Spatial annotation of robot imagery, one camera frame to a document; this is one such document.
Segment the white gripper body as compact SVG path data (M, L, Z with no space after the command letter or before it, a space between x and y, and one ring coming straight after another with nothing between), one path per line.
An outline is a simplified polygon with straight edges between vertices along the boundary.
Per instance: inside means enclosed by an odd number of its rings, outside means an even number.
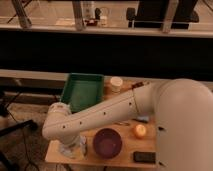
M65 138L62 141L62 144L64 145L66 149L73 151L74 149L80 147L80 139L81 137L79 135L74 135L74 136Z

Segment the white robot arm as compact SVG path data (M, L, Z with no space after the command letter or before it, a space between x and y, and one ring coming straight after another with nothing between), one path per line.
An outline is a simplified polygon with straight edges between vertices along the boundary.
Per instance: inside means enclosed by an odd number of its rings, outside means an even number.
M213 92L191 79L132 88L75 114L55 103L42 134L71 145L82 131L147 115L155 117L157 171L213 171Z

